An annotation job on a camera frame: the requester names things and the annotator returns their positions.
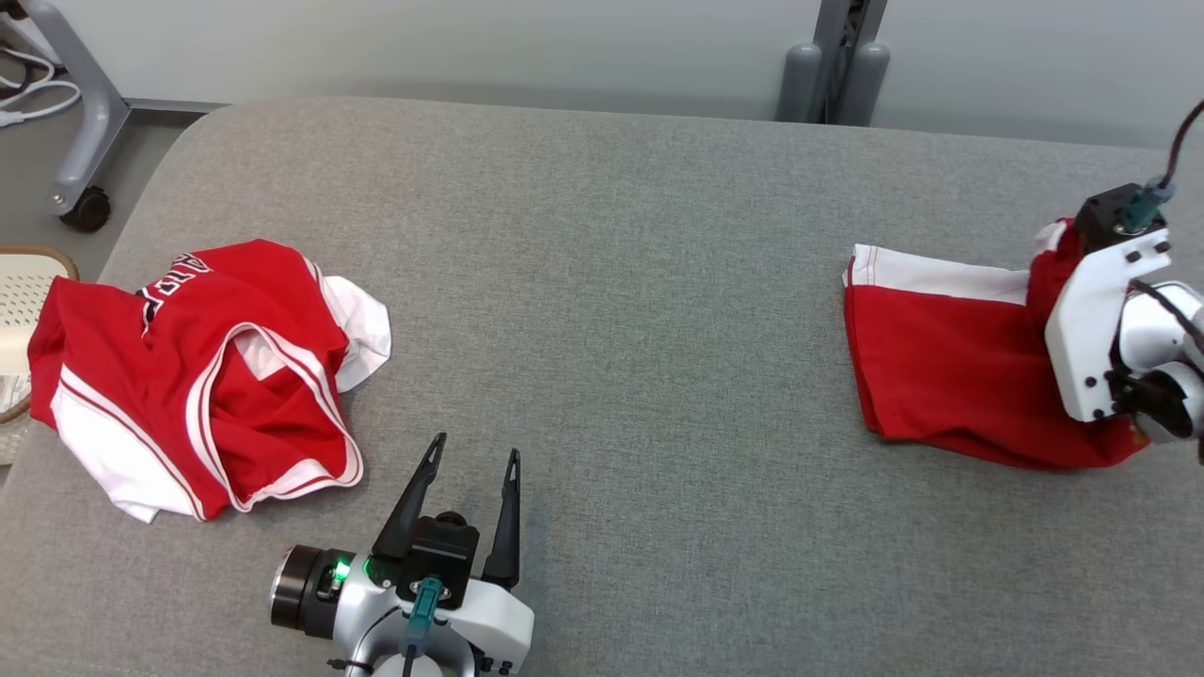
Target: black cable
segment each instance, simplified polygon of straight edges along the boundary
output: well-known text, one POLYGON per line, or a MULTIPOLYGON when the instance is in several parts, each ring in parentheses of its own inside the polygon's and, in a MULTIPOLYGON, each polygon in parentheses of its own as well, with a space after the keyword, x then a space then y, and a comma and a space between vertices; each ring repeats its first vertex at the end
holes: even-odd
POLYGON ((1167 159, 1167 173, 1162 176, 1162 181, 1158 183, 1158 188, 1165 188, 1170 184, 1170 178, 1175 176, 1175 169, 1179 166, 1179 151, 1184 146, 1184 139, 1187 136, 1187 130, 1191 129, 1192 123, 1196 118, 1204 113, 1204 101, 1200 101, 1192 108, 1192 112, 1187 113, 1187 118, 1184 119, 1184 124, 1179 125, 1179 131, 1175 134, 1175 141, 1170 145, 1170 158, 1167 159))
POLYGON ((406 647, 406 665, 401 669, 401 677, 409 677, 414 671, 414 644, 406 647))
POLYGON ((1192 320, 1184 314, 1184 311, 1179 310, 1179 307, 1171 304, 1169 299, 1163 296, 1162 292, 1158 292, 1152 284, 1143 279, 1132 279, 1129 281, 1129 284, 1132 284, 1133 288, 1137 289, 1138 292, 1152 296, 1155 301, 1158 301, 1158 305, 1161 305, 1163 308, 1167 308, 1167 312, 1175 316, 1175 319, 1179 320, 1179 324, 1180 326, 1184 328, 1184 331, 1186 331, 1187 335, 1191 336, 1193 341, 1196 341, 1196 347, 1204 351, 1204 332, 1200 332, 1199 328, 1197 328, 1192 323, 1192 320))

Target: white jersey trim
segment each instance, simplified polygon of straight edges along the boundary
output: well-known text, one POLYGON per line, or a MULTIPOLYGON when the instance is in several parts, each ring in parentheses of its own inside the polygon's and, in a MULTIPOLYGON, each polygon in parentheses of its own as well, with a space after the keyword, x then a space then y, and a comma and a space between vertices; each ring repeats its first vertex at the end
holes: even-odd
POLYGON ((342 417, 338 413, 338 406, 335 404, 330 388, 326 384, 325 370, 321 367, 321 363, 309 351, 296 347, 275 331, 258 324, 240 323, 230 329, 208 366, 201 372, 193 388, 189 389, 184 420, 188 429, 188 437, 193 443, 196 455, 213 477, 217 478, 218 483, 225 487, 230 505, 238 512, 248 512, 253 505, 267 498, 293 499, 324 487, 348 487, 358 483, 364 475, 364 461, 360 449, 343 424, 342 417), (208 412, 213 383, 217 379, 225 351, 234 337, 244 331, 255 331, 264 338, 276 358, 283 361, 284 366, 309 388, 323 413, 342 432, 346 464, 343 473, 338 477, 330 475, 330 471, 318 460, 305 459, 285 471, 271 484, 255 491, 248 501, 243 502, 235 495, 229 476, 226 476, 225 469, 222 466, 217 454, 217 445, 213 441, 208 412))
POLYGON ((149 523, 160 510, 202 520, 202 504, 171 458, 112 400, 64 365, 51 400, 59 437, 125 513, 149 523))
POLYGON ((318 283, 335 324, 347 336, 347 354, 335 375, 335 387, 346 393, 380 369, 393 352, 389 308, 346 277, 323 277, 318 264, 305 259, 318 283))

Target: basketball jersey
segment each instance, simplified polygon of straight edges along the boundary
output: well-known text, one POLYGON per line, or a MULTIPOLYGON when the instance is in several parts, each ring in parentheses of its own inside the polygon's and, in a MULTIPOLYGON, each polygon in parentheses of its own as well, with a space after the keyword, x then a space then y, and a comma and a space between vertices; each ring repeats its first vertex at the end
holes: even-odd
POLYGON ((179 255, 132 294, 55 279, 29 346, 30 411, 129 514, 212 519, 359 482, 336 393, 390 345, 380 302, 255 240, 179 255))

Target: white stripe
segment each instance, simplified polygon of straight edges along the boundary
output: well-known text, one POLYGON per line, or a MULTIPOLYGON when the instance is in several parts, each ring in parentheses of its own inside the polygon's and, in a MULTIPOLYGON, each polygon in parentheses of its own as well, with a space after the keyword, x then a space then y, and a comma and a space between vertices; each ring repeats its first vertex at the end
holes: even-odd
POLYGON ((1027 270, 972 266, 857 245, 845 285, 1025 305, 1027 270))
MULTIPOLYGON (((262 330, 266 331, 271 337, 276 338, 276 341, 279 343, 281 351, 283 352, 283 354, 281 355, 282 359, 284 359, 285 361, 288 361, 289 359, 295 359, 302 363, 303 365, 308 366, 309 371, 319 376, 318 388, 321 396, 318 399, 318 405, 321 406, 323 411, 326 413, 326 417, 330 418, 331 423, 337 425, 338 429, 343 432, 343 437, 347 440, 348 443, 347 448, 348 463, 346 464, 343 469, 343 475, 341 475, 340 478, 352 484, 359 482, 359 475, 362 472, 364 469, 364 463, 362 463, 364 458, 360 455, 360 448, 355 445, 355 440, 352 438, 352 434, 347 429, 347 424, 343 423, 343 417, 340 416, 338 413, 338 404, 335 401, 334 393, 330 392, 330 383, 327 378, 329 375, 326 373, 326 370, 321 366, 321 363, 318 361, 318 358, 314 357, 314 354, 311 353, 309 351, 306 351, 305 348, 300 348, 293 345, 288 338, 284 338, 283 336, 272 331, 271 329, 262 328, 262 330), (354 471, 350 470, 352 460, 356 461, 356 467, 354 471)), ((309 385, 309 388, 313 389, 313 382, 309 379, 308 376, 306 376, 305 370, 296 369, 295 371, 309 385)))
POLYGON ((209 454, 206 449, 213 449, 214 454, 218 453, 217 443, 213 441, 213 429, 208 416, 213 383, 217 379, 217 372, 219 371, 218 367, 222 364, 223 357, 225 355, 226 346, 230 343, 230 340, 236 334, 247 330, 254 330, 259 332, 261 336, 276 338, 282 346, 282 348, 287 346, 288 349, 295 352, 297 357, 300 357, 302 361, 305 361, 307 365, 318 365, 315 367, 312 367, 314 373, 325 375, 325 370, 320 367, 320 364, 318 363, 318 359, 313 355, 313 353, 297 348, 293 343, 279 337, 279 335, 277 335, 275 331, 271 331, 270 329, 252 323, 241 323, 234 326, 226 334, 226 337, 222 342, 222 347, 214 355, 213 361, 211 361, 209 365, 205 369, 205 371, 201 372, 201 376, 197 378, 196 383, 193 384, 193 388, 189 392, 188 416, 185 423, 188 426, 189 440, 193 442, 196 454, 201 457, 201 459, 206 463, 206 466, 209 469, 209 471, 213 472, 214 477, 217 477, 218 481, 222 483, 222 485, 225 487, 231 505, 234 505, 235 510, 240 512, 248 512, 253 505, 266 498, 291 499, 295 496, 302 496, 323 487, 349 485, 359 482, 360 477, 362 476, 362 466, 364 466, 362 457, 360 455, 359 448, 355 446, 354 440, 352 440, 350 432, 348 432, 347 426, 343 425, 342 418, 337 413, 338 412, 337 407, 330 402, 330 390, 326 387, 325 379, 319 378, 319 383, 314 383, 313 379, 309 378, 309 376, 305 372, 305 370, 297 366, 293 357, 285 354, 284 352, 282 352, 282 349, 277 349, 275 346, 272 346, 271 341, 266 341, 271 351, 278 358, 281 358, 281 360, 285 364, 285 366, 288 366, 289 370, 293 371, 293 373, 309 388, 311 394, 313 394, 314 400, 318 402, 318 406, 321 407, 326 417, 343 434, 344 451, 347 454, 343 475, 335 478, 330 475, 330 471, 323 467, 321 464, 315 459, 303 459, 299 461, 296 465, 294 465, 291 469, 285 471, 275 482, 255 491, 255 494, 247 502, 242 502, 238 499, 238 496, 235 495, 234 488, 230 485, 230 479, 225 473, 225 469, 222 467, 220 465, 220 459, 214 459, 216 463, 211 463, 209 454), (203 417, 200 417, 201 411, 205 412, 203 417), (319 481, 313 482, 313 484, 306 487, 302 490, 290 491, 290 489, 294 489, 295 487, 299 487, 301 484, 305 484, 306 482, 311 482, 314 479, 319 481))
MULTIPOLYGON (((77 393, 95 402, 95 406, 89 406, 88 402, 83 402, 75 396, 71 398, 72 401, 88 406, 88 408, 92 411, 98 411, 99 408, 100 413, 104 413, 107 417, 116 419, 120 424, 124 424, 129 430, 134 431, 134 436, 136 437, 137 442, 142 445, 142 447, 146 451, 153 453, 160 461, 163 461, 163 466, 171 475, 172 479, 178 482, 179 487, 188 495, 189 502, 191 505, 190 512, 193 517, 195 517, 197 520, 203 520, 200 513, 200 511, 203 508, 203 504, 193 491, 193 488, 188 484, 188 482, 184 481, 184 477, 183 475, 181 475, 179 469, 176 467, 176 464, 171 461, 171 458, 164 453, 164 451, 159 447, 159 445, 155 443, 154 438, 150 437, 150 435, 148 435, 147 431, 142 429, 142 426, 140 426, 137 423, 134 423, 134 420, 130 419, 130 417, 126 416, 125 412, 122 411, 122 408, 118 407, 116 402, 101 395, 100 392, 98 392, 92 385, 88 385, 88 383, 85 383, 82 378, 79 378, 79 376, 77 376, 73 371, 67 369, 65 364, 59 371, 59 379, 65 385, 73 388, 77 393)), ((71 395, 71 393, 67 392, 66 389, 59 388, 58 392, 55 393, 55 396, 63 393, 71 395)), ((55 420, 59 423, 59 428, 61 429, 64 422, 60 420, 58 417, 55 417, 55 420)), ((72 452, 76 452, 76 457, 79 457, 77 449, 72 449, 72 452)))

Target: gray table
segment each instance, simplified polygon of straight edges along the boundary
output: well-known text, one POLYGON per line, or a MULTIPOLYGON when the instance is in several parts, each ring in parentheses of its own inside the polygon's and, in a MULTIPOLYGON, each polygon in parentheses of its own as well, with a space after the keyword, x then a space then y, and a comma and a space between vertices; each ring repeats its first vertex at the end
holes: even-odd
MULTIPOLYGON (((885 446, 840 313, 854 242, 1023 266, 1039 226, 1162 161, 393 100, 219 111, 102 279, 268 237, 359 282, 394 328, 344 398, 368 475, 147 526, 40 429, 0 493, 0 673, 334 675, 329 643, 268 625, 278 558, 368 547, 447 430, 427 507, 483 552, 523 449, 529 675, 1199 675, 1193 454, 1044 475, 885 446)), ((1174 273, 1202 285, 1200 154, 1181 172, 1174 273)))

